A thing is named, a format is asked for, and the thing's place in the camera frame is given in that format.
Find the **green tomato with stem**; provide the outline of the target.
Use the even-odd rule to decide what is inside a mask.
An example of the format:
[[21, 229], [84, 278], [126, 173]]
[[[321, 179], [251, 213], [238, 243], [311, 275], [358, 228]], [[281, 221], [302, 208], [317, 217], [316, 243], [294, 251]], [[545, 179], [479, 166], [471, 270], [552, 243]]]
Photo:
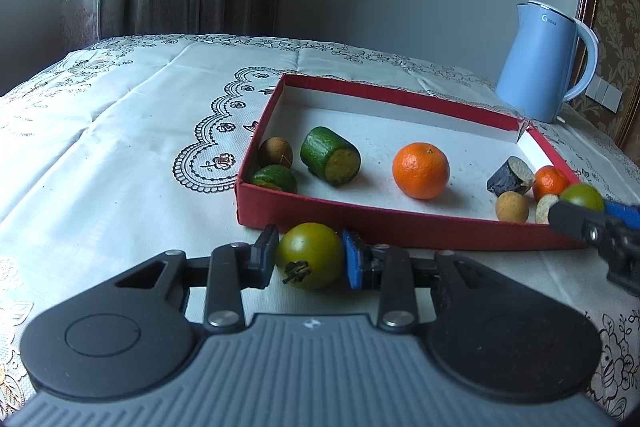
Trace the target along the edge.
[[342, 275], [344, 264], [341, 237], [321, 223], [297, 225], [282, 237], [277, 248], [282, 283], [305, 291], [333, 284]]

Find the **small orange mandarin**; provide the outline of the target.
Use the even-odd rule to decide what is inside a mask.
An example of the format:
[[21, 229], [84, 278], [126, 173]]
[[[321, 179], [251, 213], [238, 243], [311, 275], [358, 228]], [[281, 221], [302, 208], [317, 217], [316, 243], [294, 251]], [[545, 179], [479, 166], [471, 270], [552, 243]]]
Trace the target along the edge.
[[560, 196], [569, 186], [570, 180], [562, 170], [554, 166], [544, 166], [535, 173], [534, 199], [539, 202], [546, 195]]

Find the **brown longan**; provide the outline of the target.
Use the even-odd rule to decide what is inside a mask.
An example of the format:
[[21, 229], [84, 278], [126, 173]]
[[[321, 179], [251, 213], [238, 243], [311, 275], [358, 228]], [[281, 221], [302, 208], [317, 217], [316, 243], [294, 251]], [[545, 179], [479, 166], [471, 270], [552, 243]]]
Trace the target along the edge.
[[260, 167], [280, 165], [291, 168], [293, 165], [292, 146], [280, 136], [273, 136], [259, 147], [257, 158]]
[[529, 217], [527, 198], [513, 191], [504, 192], [497, 198], [495, 212], [499, 221], [525, 223]]

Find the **large orange mandarin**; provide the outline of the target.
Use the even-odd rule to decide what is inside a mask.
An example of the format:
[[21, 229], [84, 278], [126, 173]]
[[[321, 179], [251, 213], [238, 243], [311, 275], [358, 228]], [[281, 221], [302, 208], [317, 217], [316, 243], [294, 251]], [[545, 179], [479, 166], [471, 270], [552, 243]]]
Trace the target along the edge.
[[392, 165], [396, 185], [407, 196], [429, 200], [445, 191], [450, 167], [447, 156], [433, 144], [414, 142], [404, 146]]

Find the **green cucumber chunk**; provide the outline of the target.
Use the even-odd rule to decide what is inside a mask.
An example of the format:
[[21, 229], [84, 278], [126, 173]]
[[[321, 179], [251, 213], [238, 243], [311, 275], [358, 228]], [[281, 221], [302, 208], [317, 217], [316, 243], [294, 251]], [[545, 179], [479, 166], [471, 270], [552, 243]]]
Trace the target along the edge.
[[326, 127], [315, 127], [307, 133], [300, 159], [312, 174], [332, 186], [352, 181], [361, 166], [357, 147]]

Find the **small green cucumber end piece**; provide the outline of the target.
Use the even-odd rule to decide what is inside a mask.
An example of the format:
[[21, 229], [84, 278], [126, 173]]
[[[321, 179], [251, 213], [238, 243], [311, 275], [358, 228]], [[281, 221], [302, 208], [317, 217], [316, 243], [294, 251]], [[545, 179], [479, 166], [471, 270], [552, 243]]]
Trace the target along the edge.
[[297, 193], [297, 181], [291, 169], [281, 165], [269, 165], [257, 170], [250, 184], [290, 194]]

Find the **red shallow cardboard box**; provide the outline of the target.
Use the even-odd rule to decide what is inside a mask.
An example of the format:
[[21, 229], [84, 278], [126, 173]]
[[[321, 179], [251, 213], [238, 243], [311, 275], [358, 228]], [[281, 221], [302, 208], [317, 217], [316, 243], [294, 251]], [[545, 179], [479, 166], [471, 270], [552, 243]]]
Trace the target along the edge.
[[[250, 184], [257, 152], [269, 138], [295, 152], [315, 127], [326, 127], [356, 146], [357, 176], [335, 187], [296, 159], [294, 194]], [[445, 191], [430, 200], [407, 196], [392, 173], [396, 154], [426, 142], [448, 159]], [[562, 155], [530, 122], [421, 93], [338, 79], [285, 74], [258, 120], [235, 183], [240, 225], [280, 231], [320, 222], [357, 232], [369, 243], [453, 251], [558, 251], [578, 242], [540, 225], [500, 221], [487, 180], [511, 156], [532, 170], [553, 165], [578, 180]]]

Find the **light blue electric kettle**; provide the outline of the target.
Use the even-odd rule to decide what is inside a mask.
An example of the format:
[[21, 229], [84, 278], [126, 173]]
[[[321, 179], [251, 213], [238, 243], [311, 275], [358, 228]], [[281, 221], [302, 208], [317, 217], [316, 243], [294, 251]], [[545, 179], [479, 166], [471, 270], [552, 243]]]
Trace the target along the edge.
[[[596, 75], [599, 39], [581, 20], [534, 0], [520, 3], [518, 31], [496, 86], [498, 98], [518, 113], [552, 122], [563, 104], [584, 93]], [[587, 64], [570, 85], [578, 43], [585, 43]]]

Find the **white wall switch panel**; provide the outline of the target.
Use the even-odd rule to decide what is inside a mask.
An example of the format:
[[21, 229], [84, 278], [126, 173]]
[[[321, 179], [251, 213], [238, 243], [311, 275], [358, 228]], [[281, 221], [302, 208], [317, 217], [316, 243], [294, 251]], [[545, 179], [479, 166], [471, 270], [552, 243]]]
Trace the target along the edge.
[[586, 90], [586, 95], [592, 101], [602, 105], [610, 112], [616, 114], [622, 101], [623, 92], [600, 76], [595, 75]]

